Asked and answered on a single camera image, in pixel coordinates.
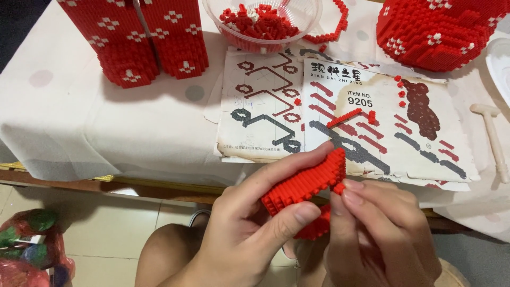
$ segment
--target tiled floor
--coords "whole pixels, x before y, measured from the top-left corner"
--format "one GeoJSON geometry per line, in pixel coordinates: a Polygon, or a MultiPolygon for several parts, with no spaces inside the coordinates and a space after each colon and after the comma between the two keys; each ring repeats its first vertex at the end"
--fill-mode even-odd
{"type": "MultiPolygon", "coordinates": [[[[188,224],[194,204],[38,187],[0,185],[0,224],[18,211],[59,212],[73,287],[134,286],[140,251],[158,227],[188,224]]],[[[297,266],[280,251],[260,287],[295,287],[297,266]]]]}

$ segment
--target partially built red model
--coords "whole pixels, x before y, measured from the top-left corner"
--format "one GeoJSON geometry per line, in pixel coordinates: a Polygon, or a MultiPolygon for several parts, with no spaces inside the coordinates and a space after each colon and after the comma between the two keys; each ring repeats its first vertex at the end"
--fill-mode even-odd
{"type": "Polygon", "coordinates": [[[57,0],[83,34],[112,83],[148,85],[163,71],[177,79],[209,66],[198,0],[57,0]]]}
{"type": "MultiPolygon", "coordinates": [[[[331,191],[341,194],[345,188],[345,151],[338,148],[326,156],[318,165],[298,171],[293,176],[277,183],[261,201],[271,216],[294,203],[309,200],[319,191],[330,187],[331,191]]],[[[315,240],[329,231],[331,206],[321,208],[321,216],[302,229],[295,238],[315,240]]]]}
{"type": "Polygon", "coordinates": [[[461,68],[480,55],[510,0],[386,0],[377,44],[403,64],[431,71],[461,68]]]}

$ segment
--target polka dot tablecloth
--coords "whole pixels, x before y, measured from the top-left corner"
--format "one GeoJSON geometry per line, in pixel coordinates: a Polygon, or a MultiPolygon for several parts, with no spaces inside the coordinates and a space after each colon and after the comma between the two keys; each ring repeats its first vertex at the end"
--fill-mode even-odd
{"type": "MultiPolygon", "coordinates": [[[[16,157],[32,176],[45,180],[122,174],[205,185],[234,184],[259,168],[258,164],[222,163],[213,155],[217,125],[202,112],[222,73],[227,43],[199,3],[210,60],[206,72],[179,81],[161,74],[151,85],[121,89],[104,78],[90,45],[58,4],[51,2],[0,75],[0,161],[16,157]]],[[[382,5],[364,0],[345,4],[347,31],[338,42],[328,44],[328,54],[380,64],[385,74],[416,75],[386,57],[375,43],[382,5]]],[[[510,35],[496,32],[495,37],[510,35]]],[[[510,242],[510,185],[496,177],[483,120],[468,109],[472,103],[484,103],[502,110],[494,121],[509,157],[510,134],[503,131],[510,130],[510,109],[504,106],[484,62],[478,58],[448,75],[452,78],[449,91],[482,180],[471,183],[472,191],[464,193],[402,188],[414,192],[422,207],[434,207],[461,224],[510,242]]]]}

